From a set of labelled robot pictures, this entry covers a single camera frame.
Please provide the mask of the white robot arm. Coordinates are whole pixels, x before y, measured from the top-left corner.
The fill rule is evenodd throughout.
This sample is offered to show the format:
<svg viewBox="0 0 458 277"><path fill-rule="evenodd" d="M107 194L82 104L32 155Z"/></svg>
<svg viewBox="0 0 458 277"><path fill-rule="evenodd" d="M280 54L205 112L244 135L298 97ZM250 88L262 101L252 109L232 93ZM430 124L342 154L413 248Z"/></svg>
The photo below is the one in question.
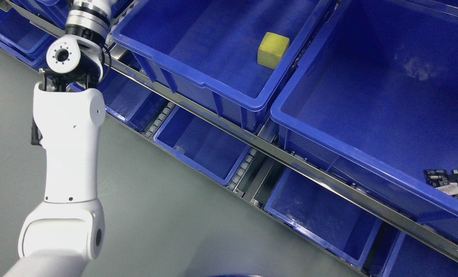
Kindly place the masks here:
<svg viewBox="0 0 458 277"><path fill-rule="evenodd" d="M33 89L31 131L31 143L46 151L44 197L23 223L19 259L6 277L80 277L102 250L97 160L106 109L98 86L115 3L74 0L64 35L46 52L43 81Z"/></svg>

